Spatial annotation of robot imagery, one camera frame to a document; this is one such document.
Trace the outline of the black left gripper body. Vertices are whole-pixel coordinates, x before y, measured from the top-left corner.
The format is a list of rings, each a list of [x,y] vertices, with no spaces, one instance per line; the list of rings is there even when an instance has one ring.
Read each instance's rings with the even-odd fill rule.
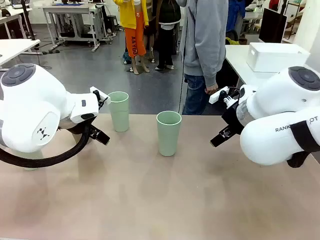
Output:
[[[89,132],[90,133],[98,133],[99,129],[96,128],[94,125],[93,125],[93,122],[94,120],[96,119],[96,116],[92,117],[92,118],[89,118],[87,120],[85,120],[85,125],[88,126],[88,129],[89,129]]]

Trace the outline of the person's left hand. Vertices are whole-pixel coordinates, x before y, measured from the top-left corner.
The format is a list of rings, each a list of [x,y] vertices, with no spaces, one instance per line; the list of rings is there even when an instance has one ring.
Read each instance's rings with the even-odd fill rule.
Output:
[[[217,90],[218,90],[218,85],[217,84],[205,87],[205,93],[210,95],[210,96],[213,95]]]

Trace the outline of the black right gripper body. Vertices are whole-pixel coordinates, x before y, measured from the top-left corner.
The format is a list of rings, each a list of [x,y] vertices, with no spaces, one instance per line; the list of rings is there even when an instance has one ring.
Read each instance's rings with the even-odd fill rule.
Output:
[[[236,87],[226,87],[221,93],[221,100],[226,104],[226,110],[222,114],[222,119],[227,126],[222,130],[223,135],[240,135],[244,126],[237,117],[239,106],[240,90]]]

